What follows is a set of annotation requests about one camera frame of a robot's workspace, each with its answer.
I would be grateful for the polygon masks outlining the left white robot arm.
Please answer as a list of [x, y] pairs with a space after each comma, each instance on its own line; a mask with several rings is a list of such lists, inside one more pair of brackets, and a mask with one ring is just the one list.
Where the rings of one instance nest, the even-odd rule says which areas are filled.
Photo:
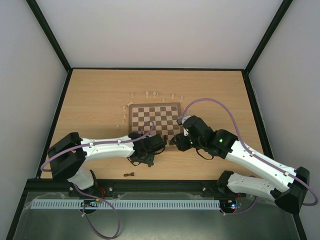
[[167, 140], [159, 134], [130, 133], [118, 138], [96, 140], [81, 138], [78, 132], [72, 132], [47, 151], [49, 171], [53, 180], [68, 181], [80, 190], [87, 190], [95, 185], [95, 175], [83, 166], [84, 163], [125, 158], [134, 166], [152, 166], [155, 156], [166, 149], [166, 144]]

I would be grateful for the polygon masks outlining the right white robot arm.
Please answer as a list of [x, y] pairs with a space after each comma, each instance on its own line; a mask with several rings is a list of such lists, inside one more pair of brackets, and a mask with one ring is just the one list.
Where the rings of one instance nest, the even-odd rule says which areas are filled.
[[176, 134], [171, 143], [179, 151], [191, 148], [203, 150], [211, 157], [237, 163], [259, 177], [242, 176], [225, 170], [217, 181], [218, 191], [229, 196], [244, 193], [274, 202], [290, 214], [298, 214], [307, 195], [310, 172], [300, 166], [283, 165], [242, 143], [240, 137], [225, 130], [212, 130], [201, 118], [187, 115], [177, 120], [183, 133]]

